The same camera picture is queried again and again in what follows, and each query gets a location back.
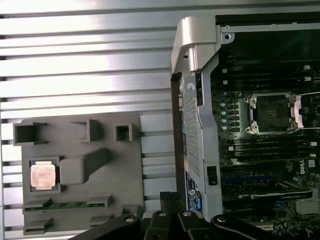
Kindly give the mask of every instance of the screw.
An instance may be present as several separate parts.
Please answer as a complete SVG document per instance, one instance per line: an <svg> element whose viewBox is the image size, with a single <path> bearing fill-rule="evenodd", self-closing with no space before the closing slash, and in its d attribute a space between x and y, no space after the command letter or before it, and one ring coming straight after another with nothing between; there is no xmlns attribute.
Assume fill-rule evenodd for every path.
<svg viewBox="0 0 320 240"><path fill-rule="evenodd" d="M132 217L129 217L125 220L127 223L132 223L134 221L134 219Z"/></svg>
<svg viewBox="0 0 320 240"><path fill-rule="evenodd" d="M185 216L185 217L190 217L190 216L191 216L191 212L185 211L185 212L183 213L183 216Z"/></svg>
<svg viewBox="0 0 320 240"><path fill-rule="evenodd" d="M218 222L220 222L220 223L225 223L225 222L227 221L227 219L226 219L225 217L223 217L223 216L219 216L219 217L217 218L217 220L218 220Z"/></svg>

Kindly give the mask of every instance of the green circuit board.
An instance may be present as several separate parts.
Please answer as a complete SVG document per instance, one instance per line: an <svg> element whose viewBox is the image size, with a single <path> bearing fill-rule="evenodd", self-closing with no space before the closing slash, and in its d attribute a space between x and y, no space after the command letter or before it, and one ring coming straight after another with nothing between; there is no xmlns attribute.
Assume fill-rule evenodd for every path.
<svg viewBox="0 0 320 240"><path fill-rule="evenodd" d="M320 63L211 74L224 214L278 236L320 234Z"/></svg>

